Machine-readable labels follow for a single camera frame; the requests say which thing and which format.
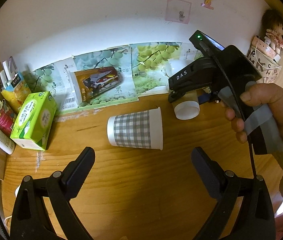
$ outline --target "screw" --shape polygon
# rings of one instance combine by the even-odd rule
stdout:
[[[235,175],[232,171],[226,171],[225,174],[227,177],[234,177]]]
[[[24,177],[24,182],[28,182],[28,181],[30,181],[30,179],[31,179],[30,176],[26,176],[26,177]]]
[[[263,180],[264,180],[264,178],[263,178],[262,175],[257,175],[257,176],[256,176],[256,179],[258,179],[259,181],[263,181]]]
[[[61,172],[60,172],[60,171],[55,171],[55,172],[52,174],[52,176],[53,176],[54,178],[59,178],[59,177],[61,176]]]

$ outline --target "gray checkered pattern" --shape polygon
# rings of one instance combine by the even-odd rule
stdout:
[[[114,135],[118,146],[150,149],[149,111],[116,116]]]

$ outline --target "gray tape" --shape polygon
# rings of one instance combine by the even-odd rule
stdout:
[[[230,87],[224,87],[218,93],[218,97],[229,107],[233,108],[237,118],[241,118],[240,110]]]
[[[244,131],[249,135],[258,126],[267,122],[272,116],[272,111],[269,109],[268,105],[260,106],[245,120]]]
[[[251,86],[255,85],[255,81],[250,81],[246,84],[247,91]],[[229,107],[233,108],[237,118],[241,118],[235,97],[230,87],[224,87],[218,93],[218,97]],[[267,104],[253,106],[254,112],[244,122],[244,131],[250,134],[258,126],[261,128],[267,153],[276,151],[283,151],[283,140],[280,137],[276,121],[273,117],[272,111]]]
[[[251,86],[255,84],[257,84],[255,81],[248,82],[245,86],[245,90],[247,91]],[[269,108],[269,106],[265,104],[265,105],[253,106],[253,109],[254,111],[258,111],[261,107],[264,106],[267,106],[267,108]],[[271,117],[266,122],[263,122],[260,125],[260,128],[262,130],[262,134],[264,137],[267,153],[273,153],[276,151],[283,152],[283,140],[280,137],[280,132],[278,130],[277,123],[273,115],[271,115]]]

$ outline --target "finger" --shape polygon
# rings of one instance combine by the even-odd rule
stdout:
[[[248,106],[274,104],[283,97],[283,88],[275,84],[255,84],[240,95],[240,99]]]
[[[226,108],[225,110],[225,117],[228,121],[231,121],[235,118],[235,111],[230,107]]]
[[[237,141],[240,143],[246,143],[247,142],[247,135],[244,131],[236,133]]]
[[[244,121],[243,121],[243,119],[235,117],[232,120],[232,129],[235,132],[241,132],[244,129]]]

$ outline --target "pink sticker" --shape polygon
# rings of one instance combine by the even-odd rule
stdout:
[[[166,21],[188,24],[192,3],[183,0],[167,0]]]

